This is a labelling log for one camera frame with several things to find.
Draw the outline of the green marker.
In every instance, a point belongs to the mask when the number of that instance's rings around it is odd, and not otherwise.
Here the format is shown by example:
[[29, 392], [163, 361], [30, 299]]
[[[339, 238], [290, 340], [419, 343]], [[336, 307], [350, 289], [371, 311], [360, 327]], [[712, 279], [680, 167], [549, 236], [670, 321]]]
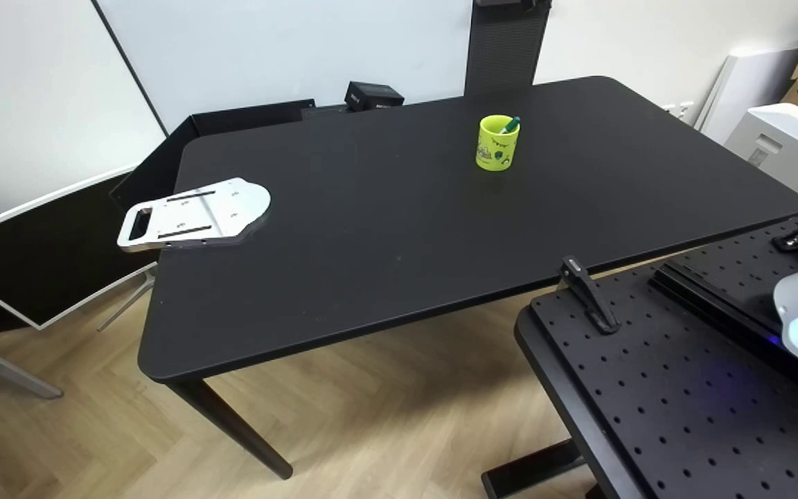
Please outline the green marker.
[[513, 134], [519, 124], [522, 124], [522, 116], [509, 116], [509, 121], [502, 130]]

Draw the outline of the black desk leg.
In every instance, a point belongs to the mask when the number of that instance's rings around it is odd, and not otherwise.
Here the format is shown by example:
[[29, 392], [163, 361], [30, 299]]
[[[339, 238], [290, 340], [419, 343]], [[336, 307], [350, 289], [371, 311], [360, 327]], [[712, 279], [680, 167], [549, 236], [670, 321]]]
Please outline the black desk leg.
[[218, 428], [227, 439], [258, 457], [271, 473], [288, 479], [295, 465], [253, 428], [246, 424], [204, 381], [178, 381], [171, 392], [189, 401], [200, 415]]

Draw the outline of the black table leg base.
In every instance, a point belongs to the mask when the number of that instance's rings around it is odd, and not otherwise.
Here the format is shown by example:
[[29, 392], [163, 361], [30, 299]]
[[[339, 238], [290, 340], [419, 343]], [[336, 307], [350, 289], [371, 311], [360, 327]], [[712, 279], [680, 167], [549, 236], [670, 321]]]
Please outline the black table leg base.
[[509, 499], [519, 490], [527, 490], [537, 482], [554, 479], [576, 465], [585, 457], [573, 440], [559, 440], [554, 446], [537, 450], [504, 465], [497, 465], [483, 473], [483, 489], [487, 499]]

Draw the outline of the black small box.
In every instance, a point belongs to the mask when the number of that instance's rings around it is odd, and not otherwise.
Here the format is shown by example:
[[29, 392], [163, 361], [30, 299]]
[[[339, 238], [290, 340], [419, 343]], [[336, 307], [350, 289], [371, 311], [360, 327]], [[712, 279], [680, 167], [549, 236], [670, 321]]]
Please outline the black small box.
[[343, 105], [350, 110], [378, 110], [378, 108], [398, 108], [405, 96], [385, 84], [360, 84], [351, 80], [343, 94]]

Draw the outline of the black table clamp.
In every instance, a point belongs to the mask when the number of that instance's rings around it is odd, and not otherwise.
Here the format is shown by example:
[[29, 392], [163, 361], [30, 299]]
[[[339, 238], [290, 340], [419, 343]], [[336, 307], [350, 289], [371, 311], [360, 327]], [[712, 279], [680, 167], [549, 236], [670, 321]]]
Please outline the black table clamp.
[[580, 260], [573, 259], [562, 260], [559, 282], [576, 297], [576, 303], [585, 307], [587, 318], [599, 333], [612, 336], [621, 331], [612, 311], [601, 303], [601, 295], [590, 279], [590, 272]]

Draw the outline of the white computer case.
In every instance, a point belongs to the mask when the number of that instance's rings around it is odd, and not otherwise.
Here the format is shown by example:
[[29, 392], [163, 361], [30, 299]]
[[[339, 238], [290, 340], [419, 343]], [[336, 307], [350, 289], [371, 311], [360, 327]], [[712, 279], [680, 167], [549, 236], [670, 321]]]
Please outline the white computer case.
[[798, 192], [798, 105], [774, 103], [749, 108], [725, 139], [725, 148]]

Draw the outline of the yellow cup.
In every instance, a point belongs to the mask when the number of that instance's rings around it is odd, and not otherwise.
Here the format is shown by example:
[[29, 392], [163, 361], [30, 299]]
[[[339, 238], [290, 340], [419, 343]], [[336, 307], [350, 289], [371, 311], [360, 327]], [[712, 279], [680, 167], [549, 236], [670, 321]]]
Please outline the yellow cup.
[[487, 114], [479, 120], [477, 135], [477, 167], [484, 173], [504, 173], [513, 167], [522, 124], [513, 134], [502, 128], [509, 121], [509, 114]]

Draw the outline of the white whiteboard panel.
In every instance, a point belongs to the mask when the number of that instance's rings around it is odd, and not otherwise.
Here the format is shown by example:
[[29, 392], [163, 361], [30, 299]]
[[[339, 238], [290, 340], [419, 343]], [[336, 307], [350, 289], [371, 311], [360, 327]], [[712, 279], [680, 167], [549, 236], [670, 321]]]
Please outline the white whiteboard panel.
[[473, 0], [91, 0], [163, 130], [189, 114], [314, 101], [351, 80], [461, 96]]

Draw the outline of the black perforated breadboard table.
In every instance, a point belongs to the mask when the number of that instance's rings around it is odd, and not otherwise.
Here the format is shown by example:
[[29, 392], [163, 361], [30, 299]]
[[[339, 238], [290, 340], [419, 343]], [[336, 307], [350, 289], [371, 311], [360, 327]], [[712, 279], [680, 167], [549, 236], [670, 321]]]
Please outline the black perforated breadboard table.
[[792, 272], [798, 218], [599, 279], [612, 336], [567, 291], [536, 299], [519, 343], [559, 454], [612, 499], [798, 499], [798, 358], [771, 299]]

